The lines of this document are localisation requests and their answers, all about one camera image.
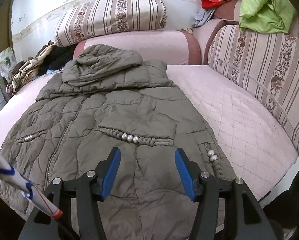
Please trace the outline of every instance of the olive green down jacket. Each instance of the olive green down jacket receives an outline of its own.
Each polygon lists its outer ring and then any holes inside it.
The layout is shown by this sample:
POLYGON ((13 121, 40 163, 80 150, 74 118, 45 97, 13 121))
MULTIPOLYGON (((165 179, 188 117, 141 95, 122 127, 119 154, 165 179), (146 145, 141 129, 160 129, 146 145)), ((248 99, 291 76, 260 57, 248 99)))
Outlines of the olive green down jacket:
MULTIPOLYGON (((236 177, 207 121, 167 78, 166 64, 107 45, 88 47, 48 81, 1 154, 44 191, 53 178, 94 170, 112 147, 120 149, 121 163, 111 195, 99 203, 110 240, 189 236, 197 203, 184 193, 176 148, 219 179, 236 177), (129 143, 123 133, 139 139, 129 143)), ((18 213, 32 211, 20 191, 0 181, 0 192, 18 213)))

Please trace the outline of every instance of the striped cushion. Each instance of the striped cushion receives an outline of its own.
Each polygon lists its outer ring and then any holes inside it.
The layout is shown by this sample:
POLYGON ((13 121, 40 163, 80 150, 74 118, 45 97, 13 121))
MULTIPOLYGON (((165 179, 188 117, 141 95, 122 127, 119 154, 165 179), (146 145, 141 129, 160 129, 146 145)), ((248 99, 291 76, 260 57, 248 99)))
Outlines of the striped cushion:
POLYGON ((299 38, 284 33, 240 32, 238 25, 228 25, 217 33, 210 47, 209 64, 254 95, 299 152, 299 38))
POLYGON ((55 43, 66 47, 101 35, 158 30, 166 25, 162 0, 95 0, 67 11, 55 29, 55 43))

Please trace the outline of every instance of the metal screw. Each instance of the metal screw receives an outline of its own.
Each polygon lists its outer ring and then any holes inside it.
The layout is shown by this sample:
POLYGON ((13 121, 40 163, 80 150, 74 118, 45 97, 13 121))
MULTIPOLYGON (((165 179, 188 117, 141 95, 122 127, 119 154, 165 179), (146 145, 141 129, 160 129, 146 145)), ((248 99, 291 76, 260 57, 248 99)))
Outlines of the metal screw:
POLYGON ((242 185, 244 183, 244 180, 242 178, 236 178, 235 182, 239 185, 242 185))
POLYGON ((88 171, 86 173, 86 176, 88 176, 88 177, 94 177, 95 176, 95 171, 88 171))
POLYGON ((201 176, 202 176, 203 178, 208 178, 209 175, 210 175, 210 174, 209 174, 207 171, 202 171, 202 172, 201 172, 201 176))
POLYGON ((60 179, 60 178, 55 178, 55 179, 53 179, 53 181, 52 181, 52 183, 55 184, 55 185, 59 184, 60 182, 61 182, 61 179, 60 179))

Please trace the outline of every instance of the pink sofa cushion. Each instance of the pink sofa cushion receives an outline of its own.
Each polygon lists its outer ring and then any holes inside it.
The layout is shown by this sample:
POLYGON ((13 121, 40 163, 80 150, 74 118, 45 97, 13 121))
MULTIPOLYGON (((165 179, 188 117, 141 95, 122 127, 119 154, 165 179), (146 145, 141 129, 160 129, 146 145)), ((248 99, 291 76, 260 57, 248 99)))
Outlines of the pink sofa cushion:
POLYGON ((118 49, 134 50, 143 60, 159 59, 168 65, 200 65, 199 43, 193 35, 180 31, 139 31, 115 33, 81 41, 74 58, 91 45, 105 44, 118 49))
POLYGON ((53 75, 43 75, 23 86, 0 111, 0 148, 14 123, 35 103, 41 88, 53 75))
POLYGON ((262 198, 298 157, 284 129, 253 95, 209 66, 168 66, 167 76, 208 121, 236 175, 262 198))
POLYGON ((218 31, 227 25, 220 19, 213 19, 199 28, 193 29, 193 36, 198 40, 201 48, 202 64, 208 65, 208 51, 218 31))

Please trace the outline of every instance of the quilted stitching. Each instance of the quilted stitching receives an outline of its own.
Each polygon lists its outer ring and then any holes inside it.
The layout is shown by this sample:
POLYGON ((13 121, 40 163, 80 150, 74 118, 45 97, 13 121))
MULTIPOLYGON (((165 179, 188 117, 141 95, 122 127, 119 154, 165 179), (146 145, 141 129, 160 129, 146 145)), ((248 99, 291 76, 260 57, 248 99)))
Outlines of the quilted stitching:
POLYGON ((285 175, 298 153, 275 118, 252 95, 209 66, 169 66, 172 79, 213 128, 236 175, 257 199, 285 175))

